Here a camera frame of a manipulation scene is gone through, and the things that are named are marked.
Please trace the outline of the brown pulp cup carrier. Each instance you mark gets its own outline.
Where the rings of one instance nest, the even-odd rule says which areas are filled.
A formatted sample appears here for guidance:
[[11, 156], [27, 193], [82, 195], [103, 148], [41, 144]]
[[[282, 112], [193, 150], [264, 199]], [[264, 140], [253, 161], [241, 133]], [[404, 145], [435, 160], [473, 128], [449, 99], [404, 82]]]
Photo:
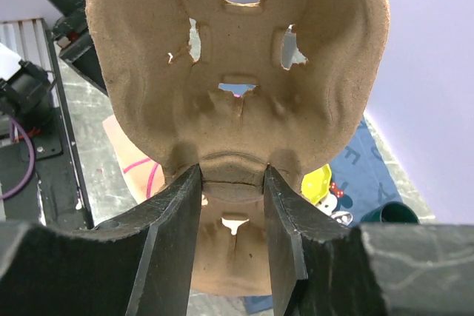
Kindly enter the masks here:
[[268, 295], [263, 182], [294, 190], [350, 142], [390, 25], [388, 0], [86, 0], [113, 112], [173, 182], [198, 164], [192, 287]]

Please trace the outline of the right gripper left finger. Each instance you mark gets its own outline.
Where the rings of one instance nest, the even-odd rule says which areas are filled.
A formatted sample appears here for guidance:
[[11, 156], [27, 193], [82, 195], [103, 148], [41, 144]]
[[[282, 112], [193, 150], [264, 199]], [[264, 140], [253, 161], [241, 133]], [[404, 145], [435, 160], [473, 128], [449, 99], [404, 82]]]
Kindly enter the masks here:
[[201, 170], [192, 165], [166, 189], [96, 230], [144, 236], [126, 315], [185, 315], [201, 214]]

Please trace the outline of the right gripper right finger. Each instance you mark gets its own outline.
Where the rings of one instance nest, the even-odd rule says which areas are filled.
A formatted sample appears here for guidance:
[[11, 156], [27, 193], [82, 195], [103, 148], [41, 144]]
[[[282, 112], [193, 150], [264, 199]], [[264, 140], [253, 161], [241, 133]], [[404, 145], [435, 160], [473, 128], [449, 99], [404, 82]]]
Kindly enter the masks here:
[[296, 193], [275, 167], [264, 171], [264, 222], [275, 315], [296, 315], [312, 279], [305, 254], [313, 243], [346, 235], [349, 229]]

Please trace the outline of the pink paper gift bag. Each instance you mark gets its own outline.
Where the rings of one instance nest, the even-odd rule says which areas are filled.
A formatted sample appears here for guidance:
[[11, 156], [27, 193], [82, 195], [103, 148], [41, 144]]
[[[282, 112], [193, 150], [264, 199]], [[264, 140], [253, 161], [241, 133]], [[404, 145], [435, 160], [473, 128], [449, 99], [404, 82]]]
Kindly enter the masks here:
[[165, 185], [161, 165], [146, 156], [125, 135], [114, 115], [102, 121], [112, 144], [120, 172], [135, 201], [140, 204]]

